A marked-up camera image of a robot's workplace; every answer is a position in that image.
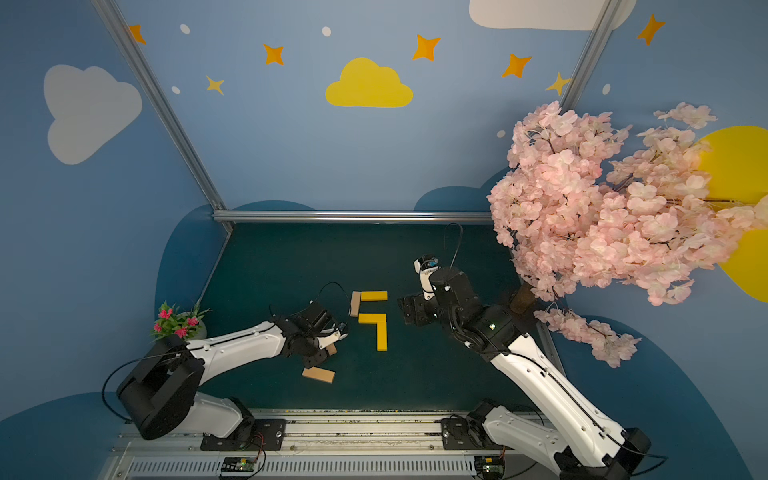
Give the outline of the yellow block vertical bar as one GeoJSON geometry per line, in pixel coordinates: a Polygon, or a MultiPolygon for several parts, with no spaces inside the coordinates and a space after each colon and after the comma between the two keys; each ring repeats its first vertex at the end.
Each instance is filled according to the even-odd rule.
{"type": "Polygon", "coordinates": [[[388,350],[388,331],[385,322],[376,325],[376,348],[379,352],[388,350]]]}

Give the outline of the yellow block top bar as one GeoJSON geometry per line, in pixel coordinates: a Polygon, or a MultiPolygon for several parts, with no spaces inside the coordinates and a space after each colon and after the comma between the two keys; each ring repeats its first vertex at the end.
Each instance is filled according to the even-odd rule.
{"type": "Polygon", "coordinates": [[[381,302],[388,300],[387,291],[362,291],[360,293],[360,300],[362,302],[381,302]]]}

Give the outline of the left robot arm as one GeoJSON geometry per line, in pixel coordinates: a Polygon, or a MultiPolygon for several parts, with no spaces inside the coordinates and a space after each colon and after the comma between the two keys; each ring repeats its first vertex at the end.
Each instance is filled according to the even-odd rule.
{"type": "Polygon", "coordinates": [[[317,302],[290,316],[273,316],[254,327],[218,337],[155,342],[117,388],[117,398],[142,439],[202,434],[208,450],[249,449],[261,437],[250,410],[233,398],[201,393],[209,380],[256,361],[299,356],[306,368],[320,365],[348,335],[317,302]]]}

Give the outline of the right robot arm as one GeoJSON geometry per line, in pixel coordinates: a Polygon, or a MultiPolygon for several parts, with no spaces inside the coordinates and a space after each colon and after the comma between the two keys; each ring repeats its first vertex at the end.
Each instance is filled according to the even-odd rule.
{"type": "Polygon", "coordinates": [[[630,479],[649,454],[651,441],[595,407],[549,361],[530,336],[532,316],[485,305],[468,276],[434,257],[414,262],[421,291],[399,299],[409,324],[440,321],[469,350],[512,380],[548,419],[526,420],[498,402],[470,413],[495,444],[510,447],[561,479],[630,479]]]}

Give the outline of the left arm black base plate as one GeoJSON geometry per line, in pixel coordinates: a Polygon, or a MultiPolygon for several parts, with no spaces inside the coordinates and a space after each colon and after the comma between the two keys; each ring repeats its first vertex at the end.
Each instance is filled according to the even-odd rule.
{"type": "Polygon", "coordinates": [[[205,434],[202,451],[279,451],[285,439],[285,419],[245,419],[229,436],[205,434]]]}

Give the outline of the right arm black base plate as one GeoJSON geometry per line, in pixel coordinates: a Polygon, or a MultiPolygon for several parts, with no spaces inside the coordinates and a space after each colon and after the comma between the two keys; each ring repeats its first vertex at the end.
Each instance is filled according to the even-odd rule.
{"type": "Polygon", "coordinates": [[[482,450],[485,433],[475,420],[451,415],[440,420],[443,448],[445,450],[482,450]]]}

